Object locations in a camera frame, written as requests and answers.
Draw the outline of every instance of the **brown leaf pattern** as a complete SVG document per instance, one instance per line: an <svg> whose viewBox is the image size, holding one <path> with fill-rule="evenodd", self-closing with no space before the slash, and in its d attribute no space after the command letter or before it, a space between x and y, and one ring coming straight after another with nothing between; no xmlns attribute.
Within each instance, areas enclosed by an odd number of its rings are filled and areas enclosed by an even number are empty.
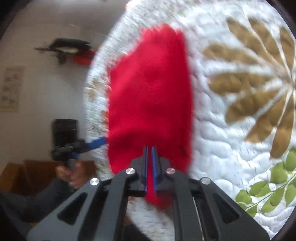
<svg viewBox="0 0 296 241"><path fill-rule="evenodd" d="M235 19L228 18L226 21L230 32L245 47L261 57L268 66L274 68L275 76L227 72L211 77L209 88L221 96L227 96L230 93L238 94L238 100L228 107L225 114L225 122L228 124L242 121L248 116L255 117L259 110L264 111L257 118L256 124L249 131L245 141L262 142L276 129L270 157L279 158L289 147L296 111L295 80L292 77L295 43L290 32L282 27L279 31L282 48L279 48L277 41L264 23L254 18L248 20L257 35ZM226 62L259 64L246 51L232 49L224 44L210 45L205 49L204 55L211 59L223 59ZM282 81L285 89L264 90L265 84L275 77ZM265 111L267 104L271 104L271 107Z"/></svg>

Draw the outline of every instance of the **silver screw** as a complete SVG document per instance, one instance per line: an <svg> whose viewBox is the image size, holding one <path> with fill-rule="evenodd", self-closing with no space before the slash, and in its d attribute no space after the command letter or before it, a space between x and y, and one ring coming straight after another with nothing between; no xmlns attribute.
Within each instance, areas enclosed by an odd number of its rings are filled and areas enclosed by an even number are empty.
<svg viewBox="0 0 296 241"><path fill-rule="evenodd" d="M89 181L89 183L90 183L91 185L93 185L93 186L96 186L96 185L98 185L98 184L100 183L100 180L97 179L97 178L92 178L92 179Z"/></svg>
<svg viewBox="0 0 296 241"><path fill-rule="evenodd" d="M202 178L202 183L205 185L209 185L211 183L211 179L209 179L208 177L204 177Z"/></svg>
<svg viewBox="0 0 296 241"><path fill-rule="evenodd" d="M167 172L167 174L174 174L175 172L176 172L176 170L174 169L174 168L168 168L167 170L166 170L166 172Z"/></svg>
<svg viewBox="0 0 296 241"><path fill-rule="evenodd" d="M136 172L136 170L134 169L134 168L128 168L128 169L126 169L126 174L127 175L132 175L132 174L134 174Z"/></svg>

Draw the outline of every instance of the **black object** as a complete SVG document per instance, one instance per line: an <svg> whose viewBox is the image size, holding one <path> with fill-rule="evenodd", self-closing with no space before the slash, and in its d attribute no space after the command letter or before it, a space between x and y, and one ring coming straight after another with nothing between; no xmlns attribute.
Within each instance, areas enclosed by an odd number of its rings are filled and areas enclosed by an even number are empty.
<svg viewBox="0 0 296 241"><path fill-rule="evenodd" d="M28 241L122 240L129 196L144 197L149 148L113 179L91 179L28 234ZM267 232L209 178L188 178L152 148L157 195L173 199L179 241L268 241Z"/></svg>
<svg viewBox="0 0 296 241"><path fill-rule="evenodd" d="M55 119L52 123L52 135L54 149L65 147L68 143L77 142L78 120ZM53 160L66 162L69 158L67 153L63 155L52 154Z"/></svg>
<svg viewBox="0 0 296 241"><path fill-rule="evenodd" d="M56 57L59 64L63 65L68 58L68 55L76 55L80 51L90 50L92 46L90 42L79 39L56 38L48 47L34 48L40 53L51 51L57 53Z"/></svg>

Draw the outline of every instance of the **green leaf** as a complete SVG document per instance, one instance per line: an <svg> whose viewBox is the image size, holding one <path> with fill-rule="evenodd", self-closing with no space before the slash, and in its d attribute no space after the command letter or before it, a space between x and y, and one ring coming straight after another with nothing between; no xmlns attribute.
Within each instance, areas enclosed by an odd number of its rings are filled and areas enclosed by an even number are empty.
<svg viewBox="0 0 296 241"><path fill-rule="evenodd" d="M252 218L254 218L256 216L257 213L257 206L258 204L256 204L255 206L251 207L250 209L248 209L246 212L247 214L249 214Z"/></svg>
<svg viewBox="0 0 296 241"><path fill-rule="evenodd" d="M240 190L235 197L236 202L243 202L245 204L253 204L250 194L246 190Z"/></svg>
<svg viewBox="0 0 296 241"><path fill-rule="evenodd" d="M296 196L296 187L293 184L290 184L287 187L286 194L285 194L286 206L288 206L294 200L295 196Z"/></svg>
<svg viewBox="0 0 296 241"><path fill-rule="evenodd" d="M266 194L270 193L268 182L261 181L253 184L251 186L250 195L255 197L263 197Z"/></svg>
<svg viewBox="0 0 296 241"><path fill-rule="evenodd" d="M288 174L286 170L284 169L283 162L279 162L274 167L270 169L271 171L271 177L270 181L275 184L284 183L288 179Z"/></svg>
<svg viewBox="0 0 296 241"><path fill-rule="evenodd" d="M270 196L266 203L261 208L261 213L270 213L281 202L284 196L284 188L279 188Z"/></svg>
<svg viewBox="0 0 296 241"><path fill-rule="evenodd" d="M247 208L247 205L244 204L244 203L238 203L238 205L239 205L243 210L246 210L246 208Z"/></svg>
<svg viewBox="0 0 296 241"><path fill-rule="evenodd" d="M294 149L291 149L289 151L284 167L287 171L290 172L294 171L294 169L296 168L296 152Z"/></svg>

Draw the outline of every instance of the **black phone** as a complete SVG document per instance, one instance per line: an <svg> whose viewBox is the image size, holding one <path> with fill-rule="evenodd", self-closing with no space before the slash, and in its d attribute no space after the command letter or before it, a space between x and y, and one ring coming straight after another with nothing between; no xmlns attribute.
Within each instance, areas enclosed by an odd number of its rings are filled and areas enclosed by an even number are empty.
<svg viewBox="0 0 296 241"><path fill-rule="evenodd" d="M78 140L78 120L55 119L52 123L54 147L64 147Z"/></svg>

